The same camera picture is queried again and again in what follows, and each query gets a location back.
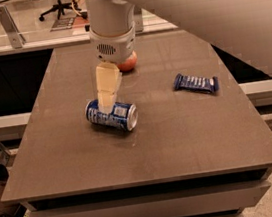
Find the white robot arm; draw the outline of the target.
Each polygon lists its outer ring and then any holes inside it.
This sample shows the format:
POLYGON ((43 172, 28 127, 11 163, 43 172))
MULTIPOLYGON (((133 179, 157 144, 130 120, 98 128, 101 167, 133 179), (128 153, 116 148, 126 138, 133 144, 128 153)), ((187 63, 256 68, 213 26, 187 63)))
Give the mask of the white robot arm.
POLYGON ((272 0, 85 0, 90 36, 112 45, 102 60, 119 63, 134 49, 139 7, 272 76, 272 0))

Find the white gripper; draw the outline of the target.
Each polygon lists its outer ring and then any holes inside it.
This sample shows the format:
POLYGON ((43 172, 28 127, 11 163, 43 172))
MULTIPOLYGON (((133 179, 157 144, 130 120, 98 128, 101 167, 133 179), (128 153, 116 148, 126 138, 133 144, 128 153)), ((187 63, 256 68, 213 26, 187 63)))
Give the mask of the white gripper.
POLYGON ((126 61, 133 53, 135 47, 135 28, 116 36, 102 36, 90 31, 90 41, 93 44, 95 55, 102 62, 96 68, 96 86, 98 108, 103 113, 113 110, 117 91, 121 86, 122 72, 114 64, 126 61))

